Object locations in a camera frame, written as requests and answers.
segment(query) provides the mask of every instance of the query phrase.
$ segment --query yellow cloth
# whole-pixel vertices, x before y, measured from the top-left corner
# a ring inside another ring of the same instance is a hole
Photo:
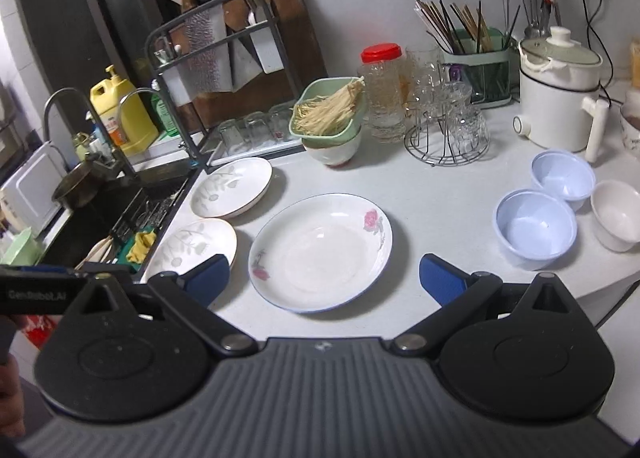
[[[131,247],[129,254],[127,254],[127,261],[129,261],[129,263],[142,264],[155,241],[156,233],[153,231],[150,233],[136,233],[133,247]]]

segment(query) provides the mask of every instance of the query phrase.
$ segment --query jar with red lid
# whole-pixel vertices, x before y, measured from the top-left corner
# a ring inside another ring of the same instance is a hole
[[[364,77],[371,135],[382,143],[402,142],[405,133],[402,48],[396,44],[372,45],[362,51],[360,58],[363,65],[358,74]]]

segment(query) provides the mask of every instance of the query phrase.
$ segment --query red lid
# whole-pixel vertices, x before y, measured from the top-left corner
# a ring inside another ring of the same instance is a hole
[[[371,45],[360,53],[363,63],[375,63],[376,61],[391,61],[402,56],[402,48],[396,44]]]

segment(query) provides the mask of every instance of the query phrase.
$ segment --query knife rack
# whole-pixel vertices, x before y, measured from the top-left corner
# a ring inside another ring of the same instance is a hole
[[[180,133],[180,136],[184,142],[185,149],[187,150],[187,153],[189,154],[191,159],[196,162],[197,167],[199,169],[203,169],[207,174],[213,172],[215,166],[209,164],[210,153],[204,153],[204,146],[207,145],[207,142],[214,133],[215,128],[207,128],[201,117],[199,117],[196,112],[197,120],[196,122],[194,122],[194,124],[196,125],[196,130],[201,131],[201,133],[203,134],[203,138],[198,144],[196,144],[192,140],[190,127],[183,120],[182,114],[178,112],[178,108],[175,105],[166,81],[164,80],[163,74],[167,70],[177,67],[183,63],[187,63],[192,58],[204,54],[205,52],[213,48],[229,44],[232,41],[239,40],[241,38],[249,38],[249,36],[253,32],[268,28],[271,31],[274,42],[276,44],[276,48],[278,49],[278,54],[280,55],[280,58],[282,60],[284,72],[286,74],[287,82],[289,83],[289,87],[291,90],[291,95],[297,99],[302,93],[302,85],[298,80],[297,74],[295,74],[292,70],[291,64],[289,62],[289,56],[287,55],[284,43],[280,36],[280,31],[278,30],[276,18],[273,15],[270,5],[268,5],[265,0],[253,0],[257,6],[260,6],[264,10],[266,16],[265,21],[259,22],[258,24],[255,24],[253,26],[245,26],[244,28],[235,31],[232,34],[228,34],[225,38],[222,38],[219,41],[213,42],[212,44],[209,44],[202,48],[198,48],[196,50],[191,50],[190,52],[182,54],[180,56],[175,53],[174,35],[176,34],[176,31],[180,31],[180,29],[183,29],[186,26],[187,21],[191,18],[194,18],[197,14],[207,12],[209,9],[215,6],[221,6],[231,1],[234,0],[212,0],[203,5],[200,5],[199,7],[196,7],[195,9],[192,9],[158,27],[155,31],[151,32],[149,37],[146,39],[145,44],[145,53],[149,65],[151,66],[153,77],[158,81],[162,100],[164,101],[167,111],[171,115],[171,118]],[[156,50],[159,50],[158,47],[161,47],[171,57],[171,61],[165,64],[159,63],[154,54]]]

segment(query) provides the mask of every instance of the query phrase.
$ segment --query gray ribbed surface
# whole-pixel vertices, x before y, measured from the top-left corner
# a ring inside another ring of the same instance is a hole
[[[126,427],[59,418],[20,447],[33,458],[615,458],[626,450],[594,418],[555,428],[484,419],[450,398],[426,362],[392,356],[375,339],[272,339],[256,356],[224,361],[168,415]]]

